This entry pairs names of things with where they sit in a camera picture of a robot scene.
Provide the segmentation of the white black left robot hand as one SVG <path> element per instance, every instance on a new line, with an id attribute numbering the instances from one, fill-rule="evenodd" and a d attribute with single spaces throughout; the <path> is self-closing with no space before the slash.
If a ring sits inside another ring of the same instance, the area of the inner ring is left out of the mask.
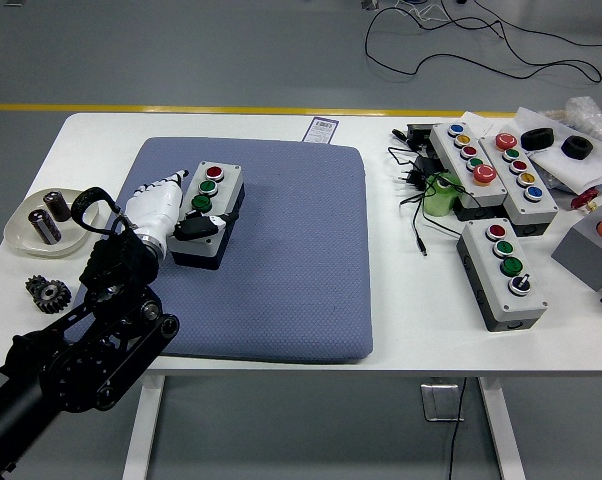
<path id="1" fill-rule="evenodd" d="M 183 200 L 182 181 L 187 170 L 138 187 L 125 206 L 125 217 L 141 242 L 163 259 L 167 253 L 167 239 L 189 241 L 225 230 L 239 218 L 238 212 L 220 215 L 195 215 L 180 220 Z"/>

